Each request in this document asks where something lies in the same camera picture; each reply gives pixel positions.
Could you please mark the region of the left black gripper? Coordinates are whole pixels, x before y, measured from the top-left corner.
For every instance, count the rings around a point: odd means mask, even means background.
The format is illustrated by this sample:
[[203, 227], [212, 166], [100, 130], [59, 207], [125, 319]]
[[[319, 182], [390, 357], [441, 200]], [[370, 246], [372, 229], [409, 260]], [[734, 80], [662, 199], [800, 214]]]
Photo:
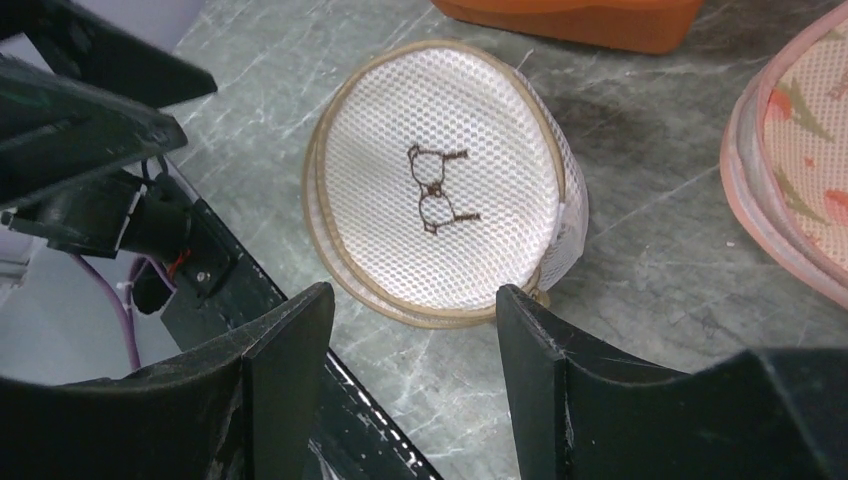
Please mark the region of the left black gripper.
[[[2, 208], [186, 145], [179, 123], [153, 108], [217, 90], [211, 73], [173, 54], [202, 6], [2, 2], [2, 52], [74, 79], [1, 59]], [[208, 315], [238, 314], [236, 240], [158, 163], [155, 176], [118, 171], [2, 212], [2, 259], [21, 267], [38, 243], [103, 259], [128, 252], [139, 260], [124, 285], [127, 304], [153, 313], [178, 296]]]

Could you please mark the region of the floral mesh laundry bag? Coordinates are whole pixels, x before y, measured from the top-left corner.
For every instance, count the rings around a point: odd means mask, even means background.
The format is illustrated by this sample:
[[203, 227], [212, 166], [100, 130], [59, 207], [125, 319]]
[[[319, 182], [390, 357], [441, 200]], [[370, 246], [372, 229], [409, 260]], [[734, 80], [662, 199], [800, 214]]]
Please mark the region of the floral mesh laundry bag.
[[732, 212], [781, 266], [847, 304], [847, 5], [794, 37], [736, 102], [720, 173]]

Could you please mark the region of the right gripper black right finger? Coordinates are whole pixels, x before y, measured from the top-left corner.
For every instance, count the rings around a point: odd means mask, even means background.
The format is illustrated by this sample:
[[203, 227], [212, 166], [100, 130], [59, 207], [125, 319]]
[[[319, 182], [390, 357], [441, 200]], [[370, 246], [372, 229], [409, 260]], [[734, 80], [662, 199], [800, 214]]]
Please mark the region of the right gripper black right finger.
[[524, 479], [843, 479], [847, 352], [757, 348], [682, 373], [500, 288], [496, 323]]

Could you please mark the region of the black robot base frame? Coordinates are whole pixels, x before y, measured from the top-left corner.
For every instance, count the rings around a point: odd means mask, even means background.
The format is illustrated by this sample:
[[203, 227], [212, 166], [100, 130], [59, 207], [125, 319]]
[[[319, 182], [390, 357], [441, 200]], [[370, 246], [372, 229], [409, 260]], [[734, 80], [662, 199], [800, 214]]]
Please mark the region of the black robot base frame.
[[189, 202], [162, 321], [210, 396], [206, 479], [434, 479], [437, 470], [329, 347], [335, 296], [287, 297], [211, 207]]

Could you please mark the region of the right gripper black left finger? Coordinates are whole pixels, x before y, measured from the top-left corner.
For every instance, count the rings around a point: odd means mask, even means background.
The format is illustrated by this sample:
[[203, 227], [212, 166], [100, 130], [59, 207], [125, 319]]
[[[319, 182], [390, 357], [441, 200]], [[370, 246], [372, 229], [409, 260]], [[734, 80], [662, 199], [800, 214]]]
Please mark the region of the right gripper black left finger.
[[3, 380], [2, 477], [300, 478], [334, 305], [317, 283], [120, 380]]

